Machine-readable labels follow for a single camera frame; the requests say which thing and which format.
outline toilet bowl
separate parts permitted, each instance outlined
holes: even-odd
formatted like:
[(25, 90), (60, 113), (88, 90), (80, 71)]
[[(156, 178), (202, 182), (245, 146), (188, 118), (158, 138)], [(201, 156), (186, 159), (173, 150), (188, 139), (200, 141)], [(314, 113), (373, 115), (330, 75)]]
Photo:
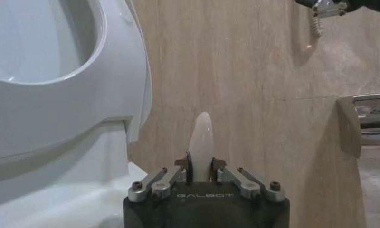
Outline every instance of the toilet bowl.
[(0, 1), (0, 228), (121, 227), (150, 105), (129, 0)]

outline toilet rim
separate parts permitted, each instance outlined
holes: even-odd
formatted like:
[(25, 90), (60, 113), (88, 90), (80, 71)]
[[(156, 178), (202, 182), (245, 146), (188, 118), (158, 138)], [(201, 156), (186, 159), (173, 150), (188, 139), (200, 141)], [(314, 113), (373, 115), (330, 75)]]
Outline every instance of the toilet rim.
[(92, 14), (94, 17), (94, 28), (96, 28), (96, 32), (97, 32), (97, 40), (96, 40), (96, 46), (93, 48), (93, 52), (92, 52), (86, 62), (78, 68), (76, 68), (70, 73), (68, 73), (66, 75), (62, 75), (62, 76), (60, 76), (52, 80), (46, 80), (46, 81), (41, 81), (41, 82), (12, 82), (12, 81), (5, 81), (5, 80), (0, 79), (0, 83), (8, 84), (8, 85), (14, 85), (14, 86), (44, 86), (44, 85), (49, 85), (49, 84), (56, 84), (56, 83), (60, 83), (60, 82), (65, 81), (66, 79), (72, 78), (77, 74), (80, 74), (89, 67), (89, 65), (96, 61), (96, 59), (97, 59), (97, 57), (102, 51), (105, 40), (106, 40), (108, 28), (106, 28), (105, 12), (104, 12), (104, 8), (100, 4), (100, 1), (98, 0), (88, 0), (88, 5), (90, 7)]

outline screw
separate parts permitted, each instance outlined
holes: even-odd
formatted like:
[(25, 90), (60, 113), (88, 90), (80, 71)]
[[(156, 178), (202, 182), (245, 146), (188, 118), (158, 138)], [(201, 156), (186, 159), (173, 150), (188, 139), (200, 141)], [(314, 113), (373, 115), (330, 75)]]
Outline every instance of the screw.
[(270, 190), (280, 191), (280, 189), (281, 189), (280, 183), (276, 181), (270, 182)]
[(137, 191), (141, 189), (141, 182), (136, 181), (132, 183), (132, 190)]

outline stainless steel fixture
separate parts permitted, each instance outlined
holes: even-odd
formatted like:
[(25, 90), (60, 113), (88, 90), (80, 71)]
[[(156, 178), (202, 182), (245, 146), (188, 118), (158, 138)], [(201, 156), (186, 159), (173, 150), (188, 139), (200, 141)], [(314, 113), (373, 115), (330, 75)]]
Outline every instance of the stainless steel fixture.
[(366, 147), (380, 147), (380, 94), (342, 97), (337, 106), (341, 149), (358, 158)]

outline beige marble wall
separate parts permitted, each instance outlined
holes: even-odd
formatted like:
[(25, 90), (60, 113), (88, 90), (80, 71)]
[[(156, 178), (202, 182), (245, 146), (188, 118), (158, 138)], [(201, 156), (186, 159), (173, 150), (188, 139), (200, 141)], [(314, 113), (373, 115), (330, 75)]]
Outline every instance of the beige marble wall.
[(129, 146), (150, 171), (188, 148), (208, 111), (216, 156), (277, 180), (292, 228), (364, 227), (354, 158), (338, 148), (334, 99), (380, 92), (380, 14), (325, 19), (309, 36), (292, 0), (134, 0), (153, 108)]

